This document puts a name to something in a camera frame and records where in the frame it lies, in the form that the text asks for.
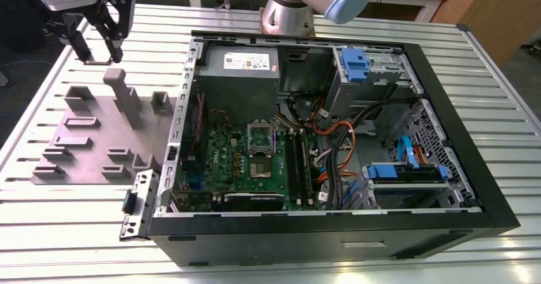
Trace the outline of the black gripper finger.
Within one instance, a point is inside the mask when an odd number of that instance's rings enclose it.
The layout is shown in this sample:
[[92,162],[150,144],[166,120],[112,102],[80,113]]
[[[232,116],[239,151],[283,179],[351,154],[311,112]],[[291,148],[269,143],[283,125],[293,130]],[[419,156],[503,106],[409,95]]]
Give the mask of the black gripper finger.
[[87,61],[92,55],[83,38],[83,33],[78,30],[79,22],[75,15],[54,11],[46,23],[46,28],[59,37],[63,44],[70,45],[80,61]]
[[128,37],[135,15],[136,0],[98,0],[91,24],[99,31],[110,51],[111,60],[123,58],[122,44]]

